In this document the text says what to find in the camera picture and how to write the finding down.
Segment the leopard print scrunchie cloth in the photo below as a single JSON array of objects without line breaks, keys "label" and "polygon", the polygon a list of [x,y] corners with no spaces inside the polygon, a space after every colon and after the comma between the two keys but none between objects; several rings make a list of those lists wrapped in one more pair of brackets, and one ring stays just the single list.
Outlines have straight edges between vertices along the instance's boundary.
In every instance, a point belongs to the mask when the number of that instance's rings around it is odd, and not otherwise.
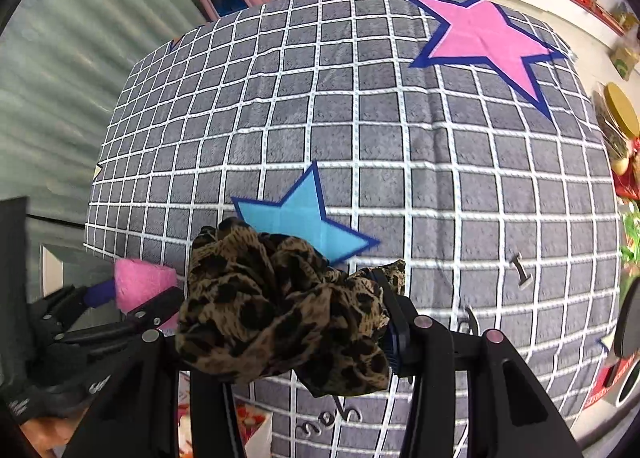
[{"label": "leopard print scrunchie cloth", "polygon": [[315,397],[383,391],[390,364],[378,341],[390,316],[373,273],[348,274],[308,241],[238,218],[204,226],[191,246],[177,353],[221,382],[294,371]]}]

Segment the white cardboard storage box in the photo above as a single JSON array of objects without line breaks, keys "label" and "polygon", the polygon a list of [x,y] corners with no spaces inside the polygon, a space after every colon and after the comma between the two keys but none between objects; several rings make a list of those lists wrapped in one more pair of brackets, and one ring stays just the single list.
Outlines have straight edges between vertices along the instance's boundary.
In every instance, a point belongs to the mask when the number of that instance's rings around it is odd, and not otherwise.
[{"label": "white cardboard storage box", "polygon": [[40,246],[40,288],[43,296],[68,286],[94,286],[113,278],[114,266],[92,253],[56,244]]}]

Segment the green pleated curtain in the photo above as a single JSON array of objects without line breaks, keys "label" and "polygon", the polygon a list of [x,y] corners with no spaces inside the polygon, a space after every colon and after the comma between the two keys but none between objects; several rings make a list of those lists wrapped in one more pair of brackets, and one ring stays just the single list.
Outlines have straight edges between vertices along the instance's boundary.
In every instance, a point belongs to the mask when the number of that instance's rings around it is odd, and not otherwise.
[{"label": "green pleated curtain", "polygon": [[1,0],[1,195],[29,204],[29,296],[40,293],[43,244],[82,244],[131,69],[203,20],[196,0]]}]

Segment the pink foam sponge block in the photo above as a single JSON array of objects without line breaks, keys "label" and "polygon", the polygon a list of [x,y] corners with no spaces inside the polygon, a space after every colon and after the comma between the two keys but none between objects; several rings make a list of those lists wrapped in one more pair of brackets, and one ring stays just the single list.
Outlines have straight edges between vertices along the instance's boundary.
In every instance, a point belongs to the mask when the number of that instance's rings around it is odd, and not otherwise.
[{"label": "pink foam sponge block", "polygon": [[137,259],[119,259],[114,265],[115,301],[128,314],[170,287],[178,286],[176,271]]}]

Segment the printed paper sheet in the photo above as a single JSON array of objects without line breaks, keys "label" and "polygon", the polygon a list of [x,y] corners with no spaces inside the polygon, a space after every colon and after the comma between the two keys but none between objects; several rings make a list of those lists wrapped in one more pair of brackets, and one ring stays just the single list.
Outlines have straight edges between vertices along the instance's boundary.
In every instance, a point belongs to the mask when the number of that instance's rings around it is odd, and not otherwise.
[{"label": "printed paper sheet", "polygon": [[177,435],[179,457],[270,457],[272,415],[193,371],[178,387]]}]

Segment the grey checked star rug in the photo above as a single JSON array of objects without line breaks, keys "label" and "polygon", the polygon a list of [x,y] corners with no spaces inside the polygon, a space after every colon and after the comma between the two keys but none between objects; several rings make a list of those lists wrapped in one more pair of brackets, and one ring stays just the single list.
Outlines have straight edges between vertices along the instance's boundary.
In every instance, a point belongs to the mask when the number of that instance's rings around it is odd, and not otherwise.
[{"label": "grey checked star rug", "polygon": [[502,330],[568,424],[618,309],[608,156],[570,51],[498,7],[535,62],[536,103],[483,65],[416,68],[439,20],[407,0],[277,0],[140,58],[99,151],[97,256],[183,272],[234,198],[279,201],[316,166],[326,214],[378,245],[346,270],[407,264],[416,308]]}]

